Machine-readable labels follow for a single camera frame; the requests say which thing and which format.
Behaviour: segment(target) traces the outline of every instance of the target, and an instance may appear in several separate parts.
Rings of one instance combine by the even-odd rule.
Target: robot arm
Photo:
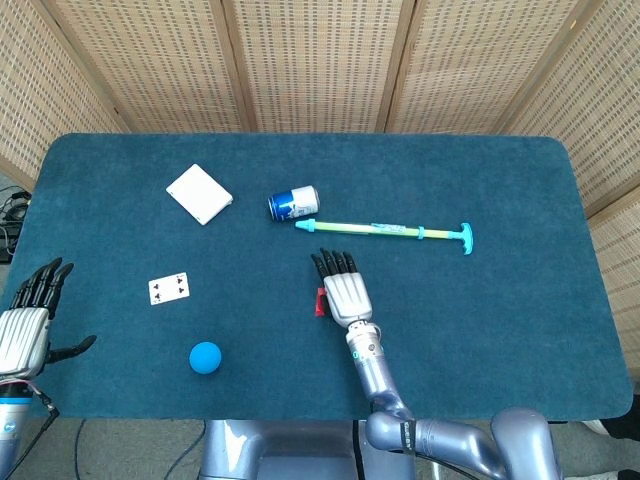
[[[331,314],[347,329],[360,381],[378,411],[367,419],[366,435],[380,450],[415,452],[470,468],[496,480],[559,480],[549,426],[542,415],[528,409],[508,409],[496,415],[492,432],[458,422],[414,420],[400,398],[384,351],[380,328],[371,323],[372,307],[364,281],[347,252],[323,259],[312,255],[322,278]]]
[[[387,366],[380,345],[380,328],[369,322],[371,301],[353,257],[347,252],[333,252],[333,257],[325,249],[321,252],[326,266],[318,255],[311,258],[324,282],[334,320],[347,329],[347,344],[367,399],[373,406],[398,418],[413,418]]]

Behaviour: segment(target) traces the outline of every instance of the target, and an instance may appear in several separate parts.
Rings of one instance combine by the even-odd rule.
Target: robotic finger
[[[338,266],[339,273],[347,273],[347,264],[344,261],[344,257],[340,252],[333,251],[333,257],[336,259],[336,265]]]
[[[53,280],[55,271],[58,269],[61,263],[62,258],[58,257],[44,269],[40,278],[40,283],[35,289],[33,298],[31,299],[31,305],[29,306],[41,307],[44,304],[47,289],[49,288],[49,285],[51,285],[51,281]]]
[[[45,297],[42,302],[42,306],[49,310],[49,318],[53,319],[56,316],[56,309],[58,308],[58,302],[60,301],[60,291],[64,285],[64,280],[73,270],[73,263],[68,263],[62,267],[53,276],[51,283],[45,290]]]
[[[42,277],[42,272],[44,272],[46,269],[47,265],[43,265],[38,270],[36,270],[33,275],[31,275],[31,277],[27,280],[26,285],[23,283],[25,287],[22,288],[21,286],[20,290],[18,290],[19,292],[21,291],[21,293],[20,298],[16,302],[16,308],[24,308],[29,306],[34,287],[37,288],[37,285],[40,282],[40,277]]]
[[[322,256],[324,257],[324,261],[327,264],[327,269],[329,270],[329,275],[335,275],[336,273],[338,273],[338,268],[336,267],[336,262],[333,261],[333,257],[331,256],[331,253],[329,252],[329,250],[321,248],[320,252],[322,252]]]

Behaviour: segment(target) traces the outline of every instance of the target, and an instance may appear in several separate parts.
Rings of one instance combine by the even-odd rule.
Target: teal felt tablecloth
[[[200,226],[165,191],[199,164],[234,196]],[[318,220],[473,227],[459,242],[310,234],[267,197],[314,185]],[[453,135],[72,134],[50,148],[4,305],[38,266],[75,263],[53,347],[98,341],[37,379],[79,417],[363,418],[345,331],[314,316],[321,246],[350,251],[397,386],[419,417],[528,406],[614,417],[631,387],[565,149]],[[151,306],[186,272],[191,296]],[[200,341],[223,352],[191,371]]]

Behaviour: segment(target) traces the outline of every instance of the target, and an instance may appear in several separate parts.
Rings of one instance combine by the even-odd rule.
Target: can label
[[[279,222],[318,211],[318,192],[311,185],[269,197],[271,217]]]

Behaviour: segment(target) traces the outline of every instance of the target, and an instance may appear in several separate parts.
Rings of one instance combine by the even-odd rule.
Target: robotic hand
[[[347,344],[365,394],[376,412],[367,419],[369,443],[380,450],[403,451],[438,463],[467,467],[496,480],[559,480],[547,421],[538,412],[512,408],[491,423],[492,439],[479,428],[437,419],[415,420],[400,398],[384,351],[380,328],[371,323],[372,307],[353,257],[321,249],[311,255],[324,282],[331,314],[347,329]]]
[[[80,355],[95,342],[95,335],[91,335],[75,347],[50,350],[49,326],[64,281],[73,269],[69,263],[58,270],[61,263],[62,259],[56,258],[36,270],[0,316],[0,383],[29,380],[40,374],[45,363]]]

